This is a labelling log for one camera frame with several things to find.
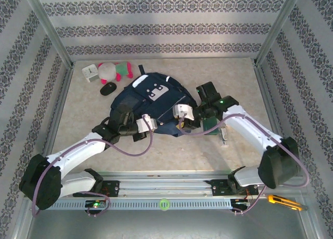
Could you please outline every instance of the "backpack strap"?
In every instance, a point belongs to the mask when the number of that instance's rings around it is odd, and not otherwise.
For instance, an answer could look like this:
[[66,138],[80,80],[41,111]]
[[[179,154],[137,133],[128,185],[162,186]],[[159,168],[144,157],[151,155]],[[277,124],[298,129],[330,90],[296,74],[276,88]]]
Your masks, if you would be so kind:
[[141,75],[145,75],[146,74],[143,65],[139,65],[139,70],[140,70]]

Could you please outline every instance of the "white floor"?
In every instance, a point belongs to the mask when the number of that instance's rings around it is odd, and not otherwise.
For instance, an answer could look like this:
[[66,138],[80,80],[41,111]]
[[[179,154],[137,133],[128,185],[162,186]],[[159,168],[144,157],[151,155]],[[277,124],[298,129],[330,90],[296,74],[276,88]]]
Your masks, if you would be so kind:
[[[212,81],[221,96],[231,95],[244,109],[270,129],[251,60],[232,59],[150,59],[130,60],[134,76],[140,75],[138,65],[146,72],[161,72],[179,80],[200,103],[196,87]],[[117,90],[109,96],[99,93],[99,80],[88,83],[81,69],[100,61],[77,61],[61,116],[53,152],[62,150],[82,139],[109,115],[113,99],[132,80],[116,82]],[[164,171],[164,170],[232,170],[253,166],[261,155],[231,127],[227,127],[228,146],[221,146],[218,136],[174,138],[154,134],[151,150],[137,158],[110,148],[96,155],[75,170],[93,168],[96,171]],[[133,143],[132,137],[122,137],[116,146],[130,153],[142,152],[149,139]]]

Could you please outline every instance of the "green circular marker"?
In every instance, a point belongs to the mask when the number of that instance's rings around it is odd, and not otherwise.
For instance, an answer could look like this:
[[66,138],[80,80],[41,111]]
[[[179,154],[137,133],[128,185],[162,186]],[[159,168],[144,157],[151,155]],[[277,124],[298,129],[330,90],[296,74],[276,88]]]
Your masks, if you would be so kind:
[[164,199],[160,200],[159,206],[160,206],[161,210],[166,211],[166,210],[170,209],[170,201],[164,198]]

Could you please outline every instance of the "pink plush toy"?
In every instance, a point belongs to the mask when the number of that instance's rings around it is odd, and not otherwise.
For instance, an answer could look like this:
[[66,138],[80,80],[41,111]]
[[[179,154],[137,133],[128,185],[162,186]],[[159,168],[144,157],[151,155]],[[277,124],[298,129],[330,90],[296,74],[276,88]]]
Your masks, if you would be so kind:
[[98,76],[102,84],[116,79],[118,82],[122,76],[133,78],[132,65],[129,62],[123,63],[100,63],[98,65]]

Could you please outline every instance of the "navy blue backpack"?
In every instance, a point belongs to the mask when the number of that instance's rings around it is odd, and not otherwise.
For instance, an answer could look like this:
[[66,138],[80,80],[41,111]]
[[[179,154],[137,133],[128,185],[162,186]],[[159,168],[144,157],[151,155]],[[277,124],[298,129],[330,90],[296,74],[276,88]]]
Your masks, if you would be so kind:
[[174,78],[158,72],[144,73],[140,67],[141,76],[114,99],[111,104],[110,116],[116,115],[120,106],[132,110],[136,118],[149,114],[156,119],[158,128],[155,133],[172,136],[182,135],[176,127],[178,121],[174,118],[172,107],[176,104],[187,104],[197,107],[190,93]]

